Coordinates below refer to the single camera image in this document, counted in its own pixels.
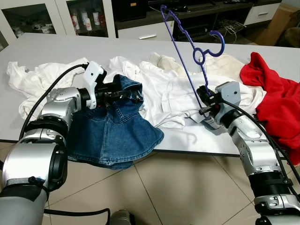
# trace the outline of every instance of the purple clothes hanger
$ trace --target purple clothes hanger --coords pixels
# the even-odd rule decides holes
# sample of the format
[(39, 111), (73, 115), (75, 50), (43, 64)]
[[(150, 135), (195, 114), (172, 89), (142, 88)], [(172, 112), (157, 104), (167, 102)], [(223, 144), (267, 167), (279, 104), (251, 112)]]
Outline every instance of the purple clothes hanger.
[[(188, 32), (187, 32), (185, 29), (183, 29), (183, 27), (182, 27), (182, 25), (181, 25), (181, 23), (180, 23), (180, 20), (179, 20), (178, 17), (174, 14), (174, 12), (172, 12), (171, 10), (169, 10), (168, 14), (165, 16), (164, 11), (165, 11), (166, 9), (167, 9), (167, 6), (165, 6), (165, 5), (162, 5), (162, 6), (160, 7), (161, 15), (162, 15), (163, 20), (164, 20), (164, 22), (165, 22), (165, 25), (166, 25), (166, 27), (167, 27), (167, 29), (168, 29), (168, 32), (169, 32), (170, 37), (171, 37), (171, 39), (172, 39), (172, 42), (173, 42), (173, 44), (174, 44), (174, 46), (175, 46), (175, 49), (176, 49), (176, 51), (177, 51), (177, 53), (178, 53), (178, 56), (179, 56), (179, 58), (180, 58), (180, 60), (181, 60), (181, 63), (182, 63), (182, 65), (183, 65), (183, 67), (184, 67), (184, 70), (186, 71), (188, 80), (189, 80), (189, 82), (190, 82), (190, 84), (191, 84), (191, 86), (192, 86), (193, 92), (194, 92), (194, 94), (195, 94), (195, 96), (196, 96), (196, 98), (197, 98), (197, 102), (198, 102), (200, 108), (202, 108), (201, 102), (200, 102), (200, 99), (199, 99), (199, 96), (198, 96), (198, 94), (197, 94), (197, 92), (196, 92), (196, 90), (195, 90), (195, 87), (194, 87), (194, 85), (193, 85), (193, 83), (192, 83), (191, 77), (190, 77), (190, 75), (188, 74), (188, 70), (187, 70), (187, 68), (186, 68), (186, 65), (184, 64), (183, 59), (182, 59), (182, 57), (181, 57), (181, 54), (180, 54), (180, 52), (179, 52), (179, 50), (178, 50), (178, 47), (177, 47), (177, 45), (176, 45), (176, 43), (175, 43), (175, 41), (174, 41), (174, 38), (173, 38), (172, 33), (171, 33), (171, 31), (170, 31), (170, 28), (169, 28), (169, 26), (168, 26), (168, 24), (167, 24), (167, 20), (168, 20), (169, 16), (171, 15), (171, 16), (174, 18), (174, 20), (177, 22), (178, 27), (179, 27), (179, 29), (181, 30), (181, 32), (182, 32), (183, 34), (185, 34), (185, 36), (187, 37), (187, 39), (188, 39), (189, 42), (191, 43), (192, 48), (193, 48), (193, 58), (194, 58), (195, 63), (198, 64), (198, 65), (200, 66), (200, 68), (201, 68), (201, 70), (202, 70), (202, 72), (203, 72), (203, 76), (204, 76), (204, 79), (205, 79), (205, 89), (206, 89), (206, 92), (207, 92), (208, 95), (210, 95), (210, 92), (209, 92), (209, 90), (208, 90), (208, 80), (207, 80), (207, 76), (206, 76), (205, 69), (204, 69), (204, 67), (203, 67), (203, 65), (204, 65), (204, 63), (205, 63), (205, 55), (208, 53), (208, 54), (210, 54), (210, 55), (213, 56), (213, 57), (218, 57), (218, 56), (220, 56), (220, 55), (224, 52), (224, 48), (225, 48), (224, 38), (223, 38), (223, 36), (222, 36), (218, 31), (215, 31), (215, 30), (211, 30), (211, 31), (210, 31), (210, 35), (217, 35), (217, 36), (219, 37), (219, 39), (221, 40), (221, 50), (220, 50), (218, 53), (213, 53), (213, 52), (211, 52), (209, 49), (203, 51), (201, 48), (195, 47), (195, 45), (194, 45), (194, 43), (193, 43), (193, 41), (192, 41), (192, 38), (190, 37), (190, 35), (188, 34)], [(196, 58), (196, 52), (197, 52), (197, 51), (199, 51), (199, 52), (201, 53), (201, 55), (202, 55), (202, 61), (198, 61), (198, 60), (197, 60), (197, 58)]]

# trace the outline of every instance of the denim jacket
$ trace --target denim jacket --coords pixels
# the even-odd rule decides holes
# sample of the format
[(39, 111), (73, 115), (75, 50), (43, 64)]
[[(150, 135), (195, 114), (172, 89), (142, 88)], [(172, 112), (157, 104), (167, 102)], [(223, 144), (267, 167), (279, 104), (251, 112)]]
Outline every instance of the denim jacket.
[(113, 82), (132, 94), (109, 107), (85, 108), (74, 114), (67, 136), (69, 160), (126, 169), (132, 160), (146, 156), (163, 140), (164, 133), (139, 114), (142, 84), (122, 75), (116, 75)]

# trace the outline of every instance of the red cloth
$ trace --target red cloth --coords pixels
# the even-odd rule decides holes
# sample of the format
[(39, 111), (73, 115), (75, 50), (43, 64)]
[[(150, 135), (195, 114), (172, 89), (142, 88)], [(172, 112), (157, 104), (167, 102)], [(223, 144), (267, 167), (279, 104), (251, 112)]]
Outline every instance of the red cloth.
[(251, 61), (242, 68), (240, 77), (245, 85), (267, 91), (256, 108), (257, 117), (265, 122), (268, 134), (289, 150), (293, 164), (300, 164), (300, 83), (279, 77), (256, 52), (251, 53)]

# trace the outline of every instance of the white table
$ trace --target white table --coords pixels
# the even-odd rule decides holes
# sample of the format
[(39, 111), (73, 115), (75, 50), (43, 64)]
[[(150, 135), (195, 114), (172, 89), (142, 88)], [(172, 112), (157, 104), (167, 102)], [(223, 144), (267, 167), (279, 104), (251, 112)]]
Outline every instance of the white table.
[[(218, 52), (219, 44), (196, 43), (202, 49)], [(200, 71), (192, 59), (189, 43), (178, 43), (181, 55), (189, 71)], [(151, 52), (168, 55), (179, 61), (172, 42), (127, 40), (118, 38), (60, 36), (24, 34), (21, 38), (0, 52), (0, 141), (17, 141), (23, 124), (18, 113), (25, 96), (8, 85), (7, 65), (17, 61), (19, 66), (34, 69), (47, 62), (70, 63), (81, 57), (93, 60), (106, 67), (109, 59), (123, 56), (135, 64), (148, 60)], [(300, 49), (256, 46), (226, 45), (225, 52), (243, 63), (248, 63), (251, 52), (258, 52), (270, 68), (281, 77), (300, 81)], [(74, 86), (80, 87), (77, 79)], [(183, 129), (162, 128), (165, 137), (156, 150), (196, 152), (210, 155), (237, 156), (238, 150), (225, 129), (210, 131), (203, 124), (187, 119)]]

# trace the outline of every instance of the cardboard box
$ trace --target cardboard box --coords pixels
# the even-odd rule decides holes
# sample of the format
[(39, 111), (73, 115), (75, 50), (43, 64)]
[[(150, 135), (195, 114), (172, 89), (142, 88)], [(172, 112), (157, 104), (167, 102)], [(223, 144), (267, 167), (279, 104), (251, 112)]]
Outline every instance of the cardboard box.
[(274, 46), (281, 35), (300, 21), (300, 9), (281, 3), (267, 28), (252, 28), (248, 30), (246, 38), (258, 45)]

